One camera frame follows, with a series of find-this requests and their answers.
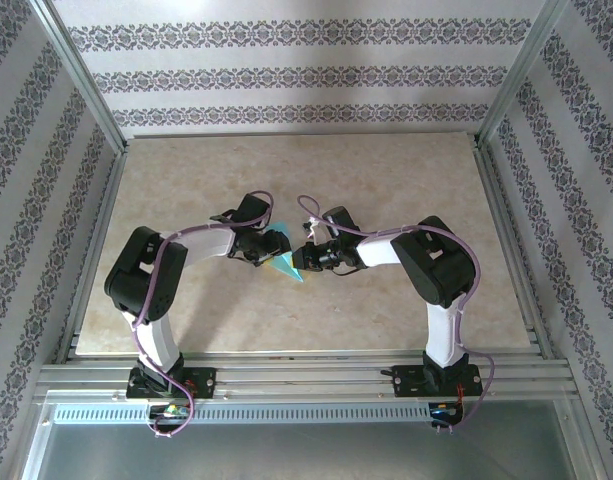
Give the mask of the light blue cloth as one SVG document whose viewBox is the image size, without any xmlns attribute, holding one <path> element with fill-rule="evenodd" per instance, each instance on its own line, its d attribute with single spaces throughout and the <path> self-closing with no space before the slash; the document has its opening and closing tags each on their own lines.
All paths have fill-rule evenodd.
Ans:
<svg viewBox="0 0 613 480">
<path fill-rule="evenodd" d="M 284 222 L 274 222 L 267 227 L 268 231 L 275 231 L 282 233 L 287 239 L 290 239 L 290 232 Z M 302 283 L 303 277 L 300 272 L 292 264 L 292 248 L 291 243 L 288 243 L 288 251 L 275 256 L 274 269 L 283 273 L 290 278 Z"/>
</svg>

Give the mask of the grey metal tray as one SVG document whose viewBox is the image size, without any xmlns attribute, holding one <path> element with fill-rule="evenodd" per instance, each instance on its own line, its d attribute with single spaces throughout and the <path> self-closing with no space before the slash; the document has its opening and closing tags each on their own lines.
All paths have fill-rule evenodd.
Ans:
<svg viewBox="0 0 613 480">
<path fill-rule="evenodd" d="M 484 404 L 451 433 L 421 422 L 59 425 L 43 409 L 14 480 L 608 480 L 574 401 Z"/>
</svg>

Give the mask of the aluminium front rail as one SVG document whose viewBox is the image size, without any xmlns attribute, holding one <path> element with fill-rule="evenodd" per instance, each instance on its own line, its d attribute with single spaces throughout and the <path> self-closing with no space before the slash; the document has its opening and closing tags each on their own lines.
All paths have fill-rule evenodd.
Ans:
<svg viewBox="0 0 613 480">
<path fill-rule="evenodd" d="M 487 399 L 558 400 L 577 397 L 569 363 L 528 351 L 503 352 L 487 362 L 473 358 Z M 132 358 L 82 358 L 42 368 L 36 394 L 124 398 Z M 213 398 L 232 402 L 370 401 L 394 399 L 390 370 L 421 365 L 417 351 L 306 352 L 294 355 L 206 354 L 185 361 L 216 373 Z"/>
</svg>

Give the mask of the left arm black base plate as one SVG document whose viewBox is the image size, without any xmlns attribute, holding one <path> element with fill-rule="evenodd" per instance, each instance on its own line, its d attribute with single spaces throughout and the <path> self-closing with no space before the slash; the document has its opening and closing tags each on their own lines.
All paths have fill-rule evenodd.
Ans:
<svg viewBox="0 0 613 480">
<path fill-rule="evenodd" d="M 216 386 L 214 368 L 181 367 L 172 374 L 174 380 L 184 386 L 195 399 L 211 399 Z M 165 380 L 161 375 L 143 369 L 140 364 L 129 374 L 126 398 L 136 399 L 184 399 L 182 390 Z"/>
</svg>

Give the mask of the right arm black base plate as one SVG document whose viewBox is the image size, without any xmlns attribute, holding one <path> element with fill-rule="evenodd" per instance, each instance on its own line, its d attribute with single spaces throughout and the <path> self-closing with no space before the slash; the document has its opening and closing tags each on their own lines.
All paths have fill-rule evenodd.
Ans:
<svg viewBox="0 0 613 480">
<path fill-rule="evenodd" d="M 434 388 L 426 379 L 421 365 L 396 365 L 392 369 L 392 386 L 397 398 L 444 398 L 457 397 L 458 386 L 466 397 L 475 397 L 483 393 L 483 381 L 476 365 L 468 365 L 455 379 L 447 380 L 439 388 Z"/>
</svg>

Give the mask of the aluminium side rail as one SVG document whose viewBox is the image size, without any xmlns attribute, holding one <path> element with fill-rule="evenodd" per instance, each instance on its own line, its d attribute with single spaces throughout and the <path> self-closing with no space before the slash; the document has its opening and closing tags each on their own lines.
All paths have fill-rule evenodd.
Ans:
<svg viewBox="0 0 613 480">
<path fill-rule="evenodd" d="M 491 158 L 485 150 L 479 147 L 473 136 L 471 136 L 471 143 L 525 329 L 531 343 L 537 345 L 539 355 L 542 358 L 546 360 L 557 359 L 558 354 L 550 344 L 538 302 L 524 267 L 520 246 L 514 235 L 512 215 L 508 213 L 506 208 L 504 195 L 494 174 Z"/>
<path fill-rule="evenodd" d="M 86 256 L 81 265 L 77 288 L 70 299 L 68 316 L 49 360 L 50 364 L 62 364 L 69 359 L 72 341 L 79 336 L 81 331 L 128 150 L 129 147 L 126 146 L 116 155 L 112 168 L 108 172 L 97 209 L 94 229 L 90 232 Z"/>
</svg>

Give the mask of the aluminium frame post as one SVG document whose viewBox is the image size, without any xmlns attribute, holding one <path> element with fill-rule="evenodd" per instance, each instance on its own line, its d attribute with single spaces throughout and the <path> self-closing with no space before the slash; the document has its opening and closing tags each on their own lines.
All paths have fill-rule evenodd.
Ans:
<svg viewBox="0 0 613 480">
<path fill-rule="evenodd" d="M 505 80 L 502 82 L 500 91 L 493 100 L 481 127 L 474 136 L 478 149 L 482 149 L 496 132 L 498 125 L 524 82 L 525 77 L 528 75 L 547 37 L 555 28 L 562 12 L 570 4 L 570 1 L 545 0 Z"/>
<path fill-rule="evenodd" d="M 52 0 L 27 0 L 36 13 L 49 40 L 60 56 L 74 86 L 82 94 L 97 124 L 101 127 L 115 152 L 123 153 L 127 140 L 103 98 L 92 73 L 86 66 L 70 32 Z"/>
</svg>

